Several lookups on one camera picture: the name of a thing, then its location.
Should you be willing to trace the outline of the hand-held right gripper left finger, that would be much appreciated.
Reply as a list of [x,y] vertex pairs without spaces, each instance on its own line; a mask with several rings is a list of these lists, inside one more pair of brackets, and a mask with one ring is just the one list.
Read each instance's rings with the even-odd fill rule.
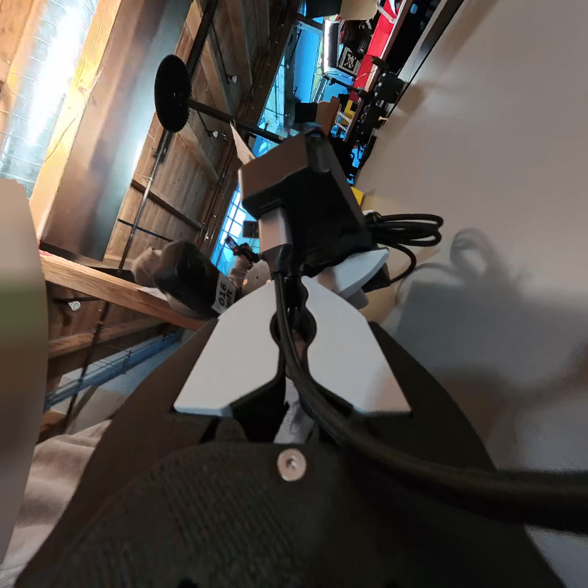
[[276,314],[270,281],[223,313],[174,402],[178,413],[229,416],[280,379],[280,349],[271,333]]

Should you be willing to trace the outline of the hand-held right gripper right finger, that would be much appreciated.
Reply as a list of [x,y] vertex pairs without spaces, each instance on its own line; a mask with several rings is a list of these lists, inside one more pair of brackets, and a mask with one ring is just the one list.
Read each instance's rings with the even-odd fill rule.
[[406,415],[411,408],[364,316],[309,277],[306,309],[316,324],[307,347],[308,371],[357,412]]

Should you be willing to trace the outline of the silver ventilation duct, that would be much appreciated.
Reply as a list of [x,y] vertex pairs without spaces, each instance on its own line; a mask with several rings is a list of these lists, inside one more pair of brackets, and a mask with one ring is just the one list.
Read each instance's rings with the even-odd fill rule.
[[1,93],[1,178],[31,198],[98,1],[36,1]]

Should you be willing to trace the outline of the printed marker tag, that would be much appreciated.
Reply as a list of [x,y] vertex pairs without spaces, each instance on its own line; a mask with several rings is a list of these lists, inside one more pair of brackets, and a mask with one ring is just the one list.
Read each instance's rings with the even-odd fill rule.
[[341,51],[339,52],[339,56],[337,58],[336,68],[350,77],[356,77],[359,72],[363,56],[346,45],[340,45],[340,48]]

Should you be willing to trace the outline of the wooden workbench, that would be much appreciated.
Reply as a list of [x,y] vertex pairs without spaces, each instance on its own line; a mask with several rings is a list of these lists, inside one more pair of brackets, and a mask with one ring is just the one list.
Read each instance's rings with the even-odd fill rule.
[[205,324],[204,320],[195,320],[174,312],[166,301],[120,277],[46,252],[40,252],[40,264],[47,282],[194,332]]

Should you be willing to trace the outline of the black usb hub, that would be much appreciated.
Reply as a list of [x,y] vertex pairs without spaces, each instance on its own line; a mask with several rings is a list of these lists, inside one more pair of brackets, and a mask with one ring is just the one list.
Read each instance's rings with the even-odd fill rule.
[[238,175],[242,204],[258,222],[266,260],[285,247],[294,268],[316,275],[372,249],[364,215],[320,127],[288,138]]

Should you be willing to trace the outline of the black disc on pole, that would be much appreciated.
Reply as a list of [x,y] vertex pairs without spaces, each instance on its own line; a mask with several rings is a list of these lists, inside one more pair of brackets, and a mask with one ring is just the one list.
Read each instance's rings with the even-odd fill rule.
[[216,121],[232,123],[238,130],[274,143],[284,141],[282,136],[236,119],[231,114],[193,99],[186,64],[176,55],[165,56],[159,64],[154,83],[154,101],[160,124],[166,131],[173,134],[177,134],[184,128],[189,120],[190,112],[195,111]]

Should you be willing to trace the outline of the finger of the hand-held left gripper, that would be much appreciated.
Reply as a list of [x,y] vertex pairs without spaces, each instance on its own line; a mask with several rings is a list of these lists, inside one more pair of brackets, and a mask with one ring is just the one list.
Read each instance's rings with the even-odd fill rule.
[[363,309],[369,303],[363,286],[386,266],[388,257],[388,248],[351,254],[337,265],[323,269],[317,275],[317,283],[340,296],[355,309]]

